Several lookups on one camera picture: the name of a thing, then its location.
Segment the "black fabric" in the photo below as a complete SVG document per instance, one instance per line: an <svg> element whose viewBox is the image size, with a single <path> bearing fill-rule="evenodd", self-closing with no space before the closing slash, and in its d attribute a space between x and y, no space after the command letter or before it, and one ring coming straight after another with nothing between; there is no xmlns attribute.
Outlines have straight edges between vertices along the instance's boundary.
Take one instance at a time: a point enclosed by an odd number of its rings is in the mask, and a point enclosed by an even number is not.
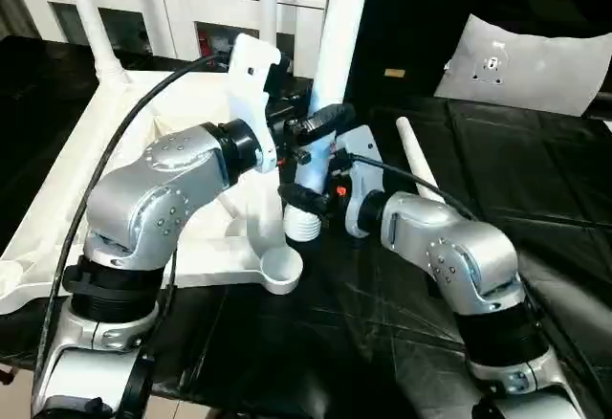
<svg viewBox="0 0 612 419"><path fill-rule="evenodd" d="M133 69L183 63L121 57ZM0 75L12 131L3 164L14 177L0 187L12 213L0 234L9 239L96 80L86 48L7 38L0 59L12 69ZM551 301L612 394L605 125L464 101L403 104L365 118L383 159L407 168L394 121L408 116L440 187L512 238L521 273ZM410 190L387 175L384 182ZM453 315L429 294L423 273L376 239L352 239L333 223L300 251L303 277L285 297L258 285L179 290L153 343L153 391L279 417L471 417L481 394ZM0 317L0 362L32 368L44 306L39 299ZM588 417L601 417L575 372L566 373Z"/></svg>

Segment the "black tablecloth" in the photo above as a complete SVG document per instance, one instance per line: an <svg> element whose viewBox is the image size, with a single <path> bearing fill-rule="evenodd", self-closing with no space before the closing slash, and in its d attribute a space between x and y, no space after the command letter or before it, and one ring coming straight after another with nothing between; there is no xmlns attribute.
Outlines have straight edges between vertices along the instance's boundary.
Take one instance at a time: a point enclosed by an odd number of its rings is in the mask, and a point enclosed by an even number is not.
<svg viewBox="0 0 612 419"><path fill-rule="evenodd" d="M0 60L6 243L97 82L86 48L7 38ZM171 69L121 55L127 68ZM612 140L600 121L442 99L365 119L383 158L407 167L394 120L408 116L441 188L502 228L520 269L553 304L612 394ZM387 180L388 190L406 189ZM336 231L300 246L305 269L286 297L258 285L184 289L159 354L157 394L299 417L470 418L480 398L444 302L416 268ZM0 362L32 367L44 301L0 317ZM599 417L567 370L592 417Z"/></svg>

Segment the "cable connector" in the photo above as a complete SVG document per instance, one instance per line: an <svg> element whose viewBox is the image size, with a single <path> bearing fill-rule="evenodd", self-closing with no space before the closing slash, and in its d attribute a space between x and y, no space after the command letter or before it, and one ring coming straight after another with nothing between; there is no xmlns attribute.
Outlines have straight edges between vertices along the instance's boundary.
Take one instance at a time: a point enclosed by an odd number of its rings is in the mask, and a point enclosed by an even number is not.
<svg viewBox="0 0 612 419"><path fill-rule="evenodd" d="M332 171L344 172L353 166L354 161L351 153L346 151L345 148L337 149L330 164L330 169Z"/></svg>

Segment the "white cabinet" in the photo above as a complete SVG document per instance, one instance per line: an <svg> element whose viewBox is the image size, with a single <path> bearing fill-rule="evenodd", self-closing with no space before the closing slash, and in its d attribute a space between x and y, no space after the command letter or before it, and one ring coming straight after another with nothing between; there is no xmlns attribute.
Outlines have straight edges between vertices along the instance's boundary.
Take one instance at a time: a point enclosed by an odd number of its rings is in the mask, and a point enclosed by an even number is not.
<svg viewBox="0 0 612 419"><path fill-rule="evenodd" d="M203 34L227 34L229 30L229 35L244 31L258 35L259 2L255 0L165 0L165 5L177 57L184 60L202 55L200 38ZM279 48L294 60L295 76L313 77L324 11L277 6Z"/></svg>
<svg viewBox="0 0 612 419"><path fill-rule="evenodd" d="M75 0L24 1L43 39L86 42L83 41L84 32L74 7ZM94 2L101 10L102 20L114 46L134 50L140 40L143 46L150 45L154 55L176 57L164 0L94 0ZM133 31L131 35L127 34L130 30Z"/></svg>
<svg viewBox="0 0 612 419"><path fill-rule="evenodd" d="M24 0L44 39L86 44L74 0ZM115 47L192 60L203 35L258 34L258 0L94 0ZM277 0L278 46L314 77L327 0Z"/></svg>

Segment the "white stand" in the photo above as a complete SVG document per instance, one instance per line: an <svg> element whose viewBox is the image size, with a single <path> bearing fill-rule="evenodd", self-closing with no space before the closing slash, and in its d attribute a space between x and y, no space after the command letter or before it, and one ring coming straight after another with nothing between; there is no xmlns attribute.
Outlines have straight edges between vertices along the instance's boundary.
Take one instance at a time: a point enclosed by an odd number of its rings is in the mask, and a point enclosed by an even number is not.
<svg viewBox="0 0 612 419"><path fill-rule="evenodd" d="M134 104L169 75L123 70L103 29L98 8L92 0L75 1L94 53L100 84L0 257L0 314L13 312L50 293L61 244L102 150ZM252 67L259 74L258 67L265 62L262 54L271 52L254 52ZM236 103L257 105L251 110L251 121L256 121L258 114L258 119L265 122L267 97L262 97L261 89L257 91L245 83L247 91L237 92L240 88L230 83L230 78L225 74L192 73L171 84L127 129L106 171L135 161L161 135L206 121L230 121L240 113L234 111ZM252 170L224 194L222 202L215 201L198 210L179 241L177 285L255 282L275 294L291 292L301 276L302 262L286 246L282 235L277 187L277 170L265 174ZM82 254L86 232L87 223L83 221L68 264L76 264ZM67 293L62 289L60 294Z"/></svg>

